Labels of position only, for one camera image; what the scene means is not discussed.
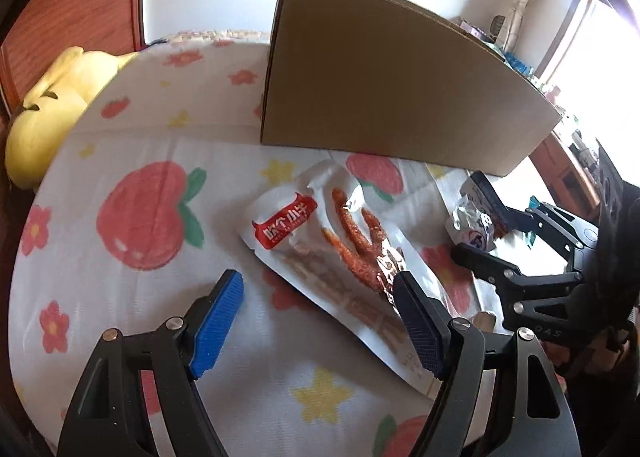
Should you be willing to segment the person's right hand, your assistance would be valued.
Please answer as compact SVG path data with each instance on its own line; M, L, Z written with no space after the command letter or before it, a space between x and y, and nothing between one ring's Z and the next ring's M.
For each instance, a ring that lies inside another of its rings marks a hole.
M583 347L570 349L550 341L542 341L541 345L555 373L568 378L580 373L606 373L613 370L627 359L631 344L637 340L637 328L627 324L622 329L605 328Z

